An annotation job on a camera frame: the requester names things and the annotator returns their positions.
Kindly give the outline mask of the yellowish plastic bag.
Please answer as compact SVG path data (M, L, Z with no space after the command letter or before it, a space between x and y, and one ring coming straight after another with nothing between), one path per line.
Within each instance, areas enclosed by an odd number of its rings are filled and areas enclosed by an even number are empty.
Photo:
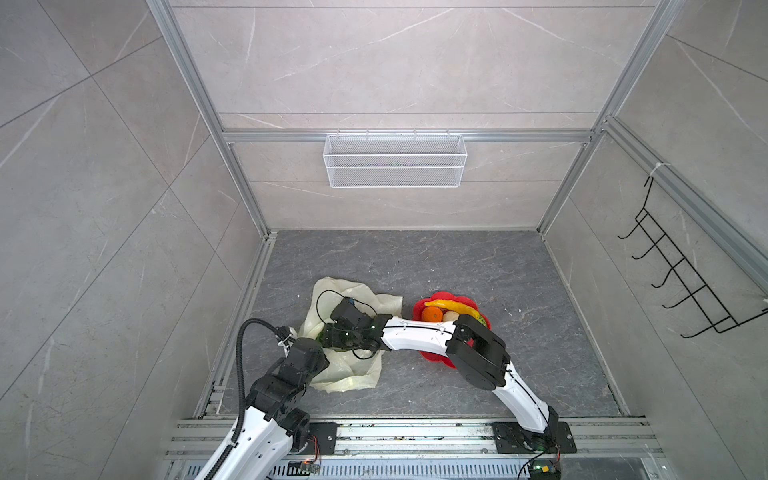
M364 283L323 277L313 286L311 305L298 335L317 340L325 322L330 322L330 313L343 297L351 297L362 304L360 309L368 315L373 314L371 308L377 313L394 316L400 316L402 313L401 296L375 294ZM333 349L325 349L324 352L329 366L310 382L312 388L327 393L341 393L371 389L377 385L382 370L382 351L368 360L359 360L352 352L338 352Z

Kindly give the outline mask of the orange fake fruit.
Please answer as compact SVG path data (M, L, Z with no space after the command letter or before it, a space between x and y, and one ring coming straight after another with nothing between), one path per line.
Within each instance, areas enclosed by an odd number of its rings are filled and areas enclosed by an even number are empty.
M440 323L443 321L443 310L436 306L426 306L422 312L420 319L423 322L428 323Z

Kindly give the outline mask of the beige fake potato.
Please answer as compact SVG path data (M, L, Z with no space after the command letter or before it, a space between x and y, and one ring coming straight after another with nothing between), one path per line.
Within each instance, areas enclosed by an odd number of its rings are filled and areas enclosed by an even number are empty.
M443 314L443 322L455 322L459 318L460 314L455 311L446 311Z

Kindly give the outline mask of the yellow fake banana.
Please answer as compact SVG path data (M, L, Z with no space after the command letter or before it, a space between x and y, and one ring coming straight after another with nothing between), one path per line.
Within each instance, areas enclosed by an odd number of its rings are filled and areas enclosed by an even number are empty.
M447 300L447 299L432 300L432 301L426 302L425 307L426 306L439 307L443 310L443 313L445 313L446 311L455 311L455 312L458 312L460 316L469 316L477 321L482 316L475 308L469 305L465 305L463 303L457 302L455 300Z

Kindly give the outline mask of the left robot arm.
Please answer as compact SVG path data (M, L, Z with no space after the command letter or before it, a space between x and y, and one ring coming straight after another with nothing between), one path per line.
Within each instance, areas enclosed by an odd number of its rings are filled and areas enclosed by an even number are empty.
M252 384L230 432L197 477L266 479L285 456L304 450L311 443L310 416L296 404L328 366L320 343L296 340L275 369Z

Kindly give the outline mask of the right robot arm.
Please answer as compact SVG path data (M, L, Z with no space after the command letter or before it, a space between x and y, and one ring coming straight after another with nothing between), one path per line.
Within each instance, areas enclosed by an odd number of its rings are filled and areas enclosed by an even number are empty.
M389 314L371 317L345 297L323 322L318 340L338 351L413 350L444 357L469 384L493 392L511 411L525 448L547 451L558 445L557 412L520 377L504 341L469 315L439 323Z

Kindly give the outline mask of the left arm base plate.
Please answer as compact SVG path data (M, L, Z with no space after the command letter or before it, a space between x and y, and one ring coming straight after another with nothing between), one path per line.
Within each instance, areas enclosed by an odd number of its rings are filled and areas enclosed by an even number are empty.
M339 424L335 422L312 422L309 429L309 450L320 456L333 455L336 449Z

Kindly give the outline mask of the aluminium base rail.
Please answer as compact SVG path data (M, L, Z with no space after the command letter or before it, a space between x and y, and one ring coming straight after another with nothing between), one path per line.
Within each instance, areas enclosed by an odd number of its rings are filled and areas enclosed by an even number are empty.
M529 457L500 454L493 422L510 419L323 419L339 424L335 453L321 459L404 456L421 458ZM550 454L573 458L662 458L663 449L642 418L567 418L577 452ZM230 432L231 420L181 420L161 452L171 459L206 459Z

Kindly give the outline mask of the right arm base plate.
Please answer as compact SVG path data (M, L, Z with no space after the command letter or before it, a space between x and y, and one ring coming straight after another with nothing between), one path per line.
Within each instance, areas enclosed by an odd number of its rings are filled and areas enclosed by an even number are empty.
M572 454L577 447L570 425L559 422L544 433L523 429L517 422L493 422L492 438L500 454Z

